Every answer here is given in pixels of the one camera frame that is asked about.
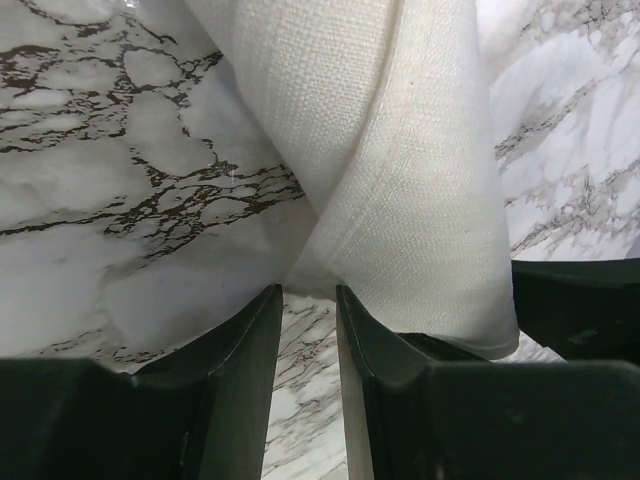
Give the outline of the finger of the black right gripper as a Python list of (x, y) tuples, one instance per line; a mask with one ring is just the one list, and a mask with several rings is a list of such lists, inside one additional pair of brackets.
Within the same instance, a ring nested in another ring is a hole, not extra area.
[(639, 359), (639, 260), (512, 262), (519, 327), (568, 360)]

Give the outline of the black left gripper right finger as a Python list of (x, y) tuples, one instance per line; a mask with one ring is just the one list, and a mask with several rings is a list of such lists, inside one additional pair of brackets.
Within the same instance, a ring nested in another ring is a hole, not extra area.
[(635, 479), (639, 370), (430, 357), (339, 287), (353, 479)]

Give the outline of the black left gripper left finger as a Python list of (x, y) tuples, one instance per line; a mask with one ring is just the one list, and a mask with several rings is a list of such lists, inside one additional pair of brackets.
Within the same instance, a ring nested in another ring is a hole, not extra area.
[(133, 374), (89, 359), (1, 363), (5, 479), (257, 479), (282, 289)]

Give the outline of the cream cloth napkin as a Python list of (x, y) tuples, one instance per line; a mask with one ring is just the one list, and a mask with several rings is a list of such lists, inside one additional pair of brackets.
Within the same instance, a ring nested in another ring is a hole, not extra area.
[(472, 1), (193, 1), (317, 221), (298, 282), (396, 332), (518, 345)]

